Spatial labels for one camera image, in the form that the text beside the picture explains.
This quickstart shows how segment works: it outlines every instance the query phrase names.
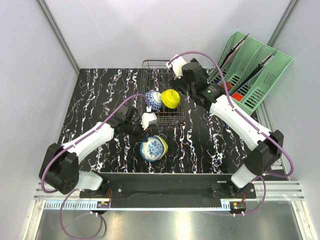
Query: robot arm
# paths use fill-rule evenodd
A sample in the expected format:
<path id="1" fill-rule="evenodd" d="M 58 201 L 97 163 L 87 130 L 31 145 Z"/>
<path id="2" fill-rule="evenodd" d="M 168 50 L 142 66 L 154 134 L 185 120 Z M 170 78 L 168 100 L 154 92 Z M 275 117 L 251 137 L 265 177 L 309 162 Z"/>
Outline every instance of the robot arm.
<path id="1" fill-rule="evenodd" d="M 108 190 L 108 179 L 98 172 L 79 170 L 79 164 L 92 151 L 103 143 L 110 141 L 119 134 L 129 134 L 136 141 L 147 141 L 148 126 L 157 122 L 154 113 L 145 112 L 141 117 L 135 116 L 136 108 L 123 105 L 109 121 L 101 125 L 98 122 L 92 129 L 78 138 L 59 145 L 53 143 L 46 151 L 40 172 L 40 179 L 45 168 L 63 150 L 66 150 L 49 168 L 44 181 L 62 194 L 68 194 L 73 189 L 92 190 L 99 195 Z"/>
<path id="2" fill-rule="evenodd" d="M 197 105 L 222 119 L 251 150 L 244 164 L 231 177 L 229 182 L 231 192 L 238 192 L 244 188 L 281 157 L 280 150 L 260 133 L 266 133 L 281 147 L 283 134 L 278 130 L 271 132 L 270 129 L 260 125 L 231 100 L 234 106 L 232 108 L 225 90 L 216 83 L 207 83 L 209 75 L 195 58 L 186 63 L 182 57 L 178 57 L 171 64 L 167 63 L 167 67 L 172 67 L 175 73 L 175 77 L 170 80 L 170 85 L 175 90 L 189 95 Z M 238 112 L 260 129 L 260 132 L 257 132 Z"/>

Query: black marble table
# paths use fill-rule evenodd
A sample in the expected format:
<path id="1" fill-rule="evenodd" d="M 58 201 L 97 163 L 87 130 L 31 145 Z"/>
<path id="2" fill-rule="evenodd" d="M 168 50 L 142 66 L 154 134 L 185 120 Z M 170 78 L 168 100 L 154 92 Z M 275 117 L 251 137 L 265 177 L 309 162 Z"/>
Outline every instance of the black marble table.
<path id="1" fill-rule="evenodd" d="M 67 143 L 103 121 L 124 99 L 137 94 L 143 69 L 82 69 L 59 137 Z M 244 141 L 218 117 L 188 99 L 179 124 L 158 124 L 148 132 L 168 144 L 161 160 L 142 159 L 139 143 L 119 135 L 87 156 L 83 171 L 124 173 L 234 173 L 247 156 Z M 139 101 L 131 104 L 139 107 Z"/>

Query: blue and white bowl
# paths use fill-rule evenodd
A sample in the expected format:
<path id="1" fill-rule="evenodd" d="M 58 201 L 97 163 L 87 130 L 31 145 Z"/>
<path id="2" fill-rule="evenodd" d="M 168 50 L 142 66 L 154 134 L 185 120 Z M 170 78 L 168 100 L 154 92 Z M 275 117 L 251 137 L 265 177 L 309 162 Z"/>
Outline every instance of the blue and white bowl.
<path id="1" fill-rule="evenodd" d="M 149 100 L 151 110 L 157 112 L 162 107 L 161 93 L 155 90 L 148 91 L 145 96 Z"/>
<path id="2" fill-rule="evenodd" d="M 140 154 L 144 160 L 155 162 L 161 159 L 167 152 L 168 146 L 158 136 L 149 136 L 147 142 L 140 145 Z"/>

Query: metal wire rack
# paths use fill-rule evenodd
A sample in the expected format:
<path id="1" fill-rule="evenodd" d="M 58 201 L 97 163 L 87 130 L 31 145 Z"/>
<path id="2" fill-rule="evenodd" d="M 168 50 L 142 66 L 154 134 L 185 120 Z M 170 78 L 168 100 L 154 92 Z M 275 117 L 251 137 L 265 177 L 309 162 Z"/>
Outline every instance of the metal wire rack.
<path id="1" fill-rule="evenodd" d="M 170 79 L 175 74 L 166 67 L 169 60 L 144 60 L 142 63 L 142 75 L 140 93 L 145 94 L 148 91 L 155 90 L 160 93 L 167 89 L 171 89 L 169 85 Z M 142 102 L 142 110 L 146 110 L 146 103 Z M 187 116 L 186 97 L 180 94 L 180 104 L 175 109 L 163 106 L 159 111 L 155 112 L 157 123 L 176 124 L 185 120 Z"/>

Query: table surface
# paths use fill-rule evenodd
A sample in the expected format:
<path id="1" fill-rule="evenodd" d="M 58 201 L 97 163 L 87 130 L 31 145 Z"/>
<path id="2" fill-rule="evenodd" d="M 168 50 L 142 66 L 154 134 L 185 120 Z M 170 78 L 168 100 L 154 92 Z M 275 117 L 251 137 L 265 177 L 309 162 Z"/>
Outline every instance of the table surface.
<path id="1" fill-rule="evenodd" d="M 82 69 L 67 110 L 59 143 L 67 143 L 103 121 L 115 107 L 140 89 L 143 69 Z M 247 156 L 244 141 L 218 117 L 187 99 L 188 114 L 179 124 L 158 124 L 148 135 L 168 144 L 167 154 L 150 163 L 139 143 L 118 135 L 87 156 L 83 171 L 124 173 L 235 173 Z M 139 107 L 137 100 L 132 105 Z"/>
<path id="2" fill-rule="evenodd" d="M 250 209 L 257 207 L 250 202 Z M 84 210 L 64 210 L 66 229 L 78 238 L 88 238 L 100 226 Z M 96 239 L 112 240 L 301 240 L 290 202 L 265 202 L 255 214 L 233 218 L 217 212 L 108 211 Z M 44 210 L 36 240 L 68 240 L 61 230 L 58 210 Z"/>

